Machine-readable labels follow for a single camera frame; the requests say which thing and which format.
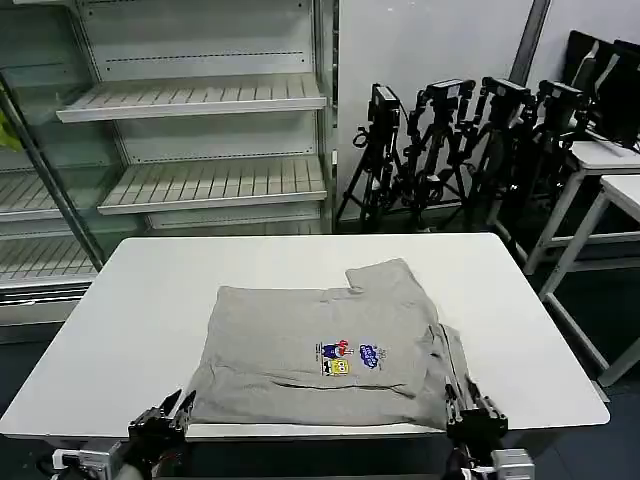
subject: black monitor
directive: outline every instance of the black monitor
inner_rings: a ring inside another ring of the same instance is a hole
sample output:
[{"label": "black monitor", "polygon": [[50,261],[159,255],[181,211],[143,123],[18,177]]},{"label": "black monitor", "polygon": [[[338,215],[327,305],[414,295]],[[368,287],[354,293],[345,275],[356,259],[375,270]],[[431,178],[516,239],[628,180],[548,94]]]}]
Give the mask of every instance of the black monitor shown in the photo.
[{"label": "black monitor", "polygon": [[640,46],[606,42],[576,30],[569,34],[562,81],[591,101],[595,130],[628,148],[640,131]]},{"label": "black monitor", "polygon": [[562,83],[592,97],[595,81],[607,68],[612,51],[611,43],[573,30],[565,52]]},{"label": "black monitor", "polygon": [[596,80],[599,130],[633,148],[640,131],[640,52],[616,42],[607,70]]}]

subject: gray t-shirt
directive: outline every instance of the gray t-shirt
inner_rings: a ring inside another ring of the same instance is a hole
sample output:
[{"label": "gray t-shirt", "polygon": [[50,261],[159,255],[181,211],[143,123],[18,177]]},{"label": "gray t-shirt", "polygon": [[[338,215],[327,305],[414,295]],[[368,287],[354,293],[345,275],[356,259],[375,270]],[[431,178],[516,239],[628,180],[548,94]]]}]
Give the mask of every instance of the gray t-shirt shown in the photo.
[{"label": "gray t-shirt", "polygon": [[451,345],[466,371],[457,334],[403,260],[347,278],[351,288],[221,287],[192,422],[443,428],[445,378],[460,374]]}]

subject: white table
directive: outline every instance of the white table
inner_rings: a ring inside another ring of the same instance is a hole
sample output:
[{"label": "white table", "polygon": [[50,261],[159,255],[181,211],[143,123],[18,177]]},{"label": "white table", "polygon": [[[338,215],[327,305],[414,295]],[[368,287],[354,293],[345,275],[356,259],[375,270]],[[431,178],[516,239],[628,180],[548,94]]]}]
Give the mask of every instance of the white table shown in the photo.
[{"label": "white table", "polygon": [[[564,319],[569,328],[576,334],[593,359],[603,370],[598,382],[602,386],[609,386],[624,375],[633,365],[640,361],[640,339],[636,340],[612,365],[605,360],[598,348],[589,340],[569,312],[555,296],[554,292],[564,276],[570,271],[585,270],[584,264],[592,262],[578,262],[576,258],[580,250],[589,240],[602,214],[609,204],[614,204],[629,216],[640,222],[640,175],[607,175],[602,177],[602,191],[587,212],[580,224],[573,240],[564,251],[558,264],[540,290],[540,300],[547,302],[559,316]],[[620,259],[603,260],[607,269],[628,268],[640,266],[636,258],[624,257]]]},{"label": "white table", "polygon": [[[640,173],[640,155],[609,141],[575,142],[571,148],[576,171],[569,177],[556,206],[531,253],[526,257],[525,274],[535,272],[543,254],[553,247],[566,246],[573,236],[555,237],[584,179],[588,176]],[[590,243],[614,243],[640,240],[640,232],[592,235]]]},{"label": "white table", "polygon": [[[127,436],[187,384],[221,285],[347,286],[344,271],[404,258],[460,330],[472,377],[511,429],[604,424],[609,413],[498,237],[491,234],[146,238],[124,241],[0,420],[16,438]],[[193,425],[191,440],[406,435],[412,426]]]}]

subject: cartoon print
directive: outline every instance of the cartoon print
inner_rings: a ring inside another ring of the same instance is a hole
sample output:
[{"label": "cartoon print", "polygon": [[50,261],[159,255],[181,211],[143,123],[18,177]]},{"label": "cartoon print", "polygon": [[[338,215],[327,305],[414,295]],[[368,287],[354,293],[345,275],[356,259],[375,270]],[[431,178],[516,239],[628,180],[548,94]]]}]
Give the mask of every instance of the cartoon print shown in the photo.
[{"label": "cartoon print", "polygon": [[323,345],[322,356],[327,358],[342,358],[345,355],[351,355],[353,350],[349,350],[347,347],[349,342],[346,340],[340,340],[337,344]]},{"label": "cartoon print", "polygon": [[349,362],[345,359],[325,360],[322,362],[323,372],[325,375],[346,375],[349,373]]},{"label": "cartoon print", "polygon": [[375,349],[371,345],[360,345],[360,358],[369,368],[378,366],[378,356]]}]

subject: yellow object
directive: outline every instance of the yellow object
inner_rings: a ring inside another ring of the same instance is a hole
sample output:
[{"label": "yellow object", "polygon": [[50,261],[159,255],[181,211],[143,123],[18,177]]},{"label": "yellow object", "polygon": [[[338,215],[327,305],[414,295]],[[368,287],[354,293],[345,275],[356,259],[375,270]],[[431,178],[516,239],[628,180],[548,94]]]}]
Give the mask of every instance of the yellow object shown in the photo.
[{"label": "yellow object", "polygon": [[11,125],[9,125],[9,121],[2,111],[0,111],[0,147],[9,147],[16,152],[22,150],[18,136],[13,131],[13,128],[11,128]]},{"label": "yellow object", "polygon": [[349,373],[349,362],[344,358],[325,360],[324,364],[328,375],[346,375]]}]

